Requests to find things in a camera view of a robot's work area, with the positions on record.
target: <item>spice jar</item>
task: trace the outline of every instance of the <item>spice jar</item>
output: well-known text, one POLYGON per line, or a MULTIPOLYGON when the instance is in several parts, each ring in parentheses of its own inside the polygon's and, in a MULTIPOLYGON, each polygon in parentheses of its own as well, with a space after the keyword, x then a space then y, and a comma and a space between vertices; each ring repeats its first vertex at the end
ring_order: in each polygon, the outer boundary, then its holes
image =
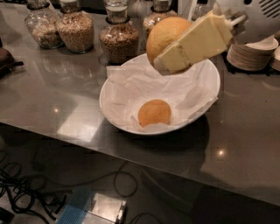
POLYGON ((24 22, 34 40, 45 49, 57 48, 63 41, 56 29, 60 15, 49 8, 46 1, 33 1, 27 4, 30 10, 24 22))
POLYGON ((128 0, 105 0, 104 3, 108 25, 99 33, 101 47, 110 64, 120 65, 137 56, 139 31, 127 15, 128 0))
POLYGON ((172 0, 153 0, 151 13, 143 19, 143 33, 147 40, 151 29, 164 18, 176 17, 177 12, 172 10, 172 0))
POLYGON ((57 30, 67 49, 72 53, 86 53, 94 47, 94 21, 89 14, 77 6, 76 1, 60 1, 62 19, 57 30))

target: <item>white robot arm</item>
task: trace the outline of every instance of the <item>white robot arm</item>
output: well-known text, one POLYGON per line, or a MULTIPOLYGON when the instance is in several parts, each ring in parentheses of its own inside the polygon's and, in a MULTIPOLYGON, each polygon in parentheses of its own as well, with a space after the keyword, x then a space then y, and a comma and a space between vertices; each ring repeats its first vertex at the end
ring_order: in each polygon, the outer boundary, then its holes
POLYGON ((154 60, 161 74, 175 74, 237 44, 254 43, 280 31, 279 0, 216 0, 177 41, 154 60))

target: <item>electronic device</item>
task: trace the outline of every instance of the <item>electronic device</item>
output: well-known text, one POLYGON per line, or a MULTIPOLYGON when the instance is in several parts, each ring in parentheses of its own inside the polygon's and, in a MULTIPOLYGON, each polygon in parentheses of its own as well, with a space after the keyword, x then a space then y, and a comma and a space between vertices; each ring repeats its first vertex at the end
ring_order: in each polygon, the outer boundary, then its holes
POLYGON ((77 188, 57 224, 123 224, 126 201, 77 188))

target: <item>stack of plates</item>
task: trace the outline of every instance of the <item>stack of plates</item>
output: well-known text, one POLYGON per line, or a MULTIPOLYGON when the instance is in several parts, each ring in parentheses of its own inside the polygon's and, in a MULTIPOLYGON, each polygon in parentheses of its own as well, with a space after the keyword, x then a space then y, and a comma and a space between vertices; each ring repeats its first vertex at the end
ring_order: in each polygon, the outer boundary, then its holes
POLYGON ((246 71, 261 71, 270 62, 278 42, 274 37, 269 37, 261 42, 247 45, 231 45, 227 60, 234 67, 246 71))
POLYGON ((278 41, 278 43, 280 44, 280 31, 278 31, 276 34, 275 34, 275 39, 278 41))
POLYGON ((280 46, 274 51, 273 57, 271 58, 269 65, 280 72, 280 46))

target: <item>countertop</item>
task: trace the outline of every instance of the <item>countertop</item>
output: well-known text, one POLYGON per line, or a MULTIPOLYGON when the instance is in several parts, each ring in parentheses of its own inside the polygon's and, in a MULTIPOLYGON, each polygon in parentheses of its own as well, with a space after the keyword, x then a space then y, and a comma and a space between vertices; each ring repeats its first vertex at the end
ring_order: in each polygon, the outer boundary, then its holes
POLYGON ((41 49, 25 27, 27 15, 24 5, 0 3, 3 47, 24 62, 0 80, 1 123, 280 206, 279 75, 231 74, 221 56, 212 58, 218 101, 183 129, 137 136, 99 109, 105 16, 92 15, 94 49, 72 54, 64 46, 41 49))

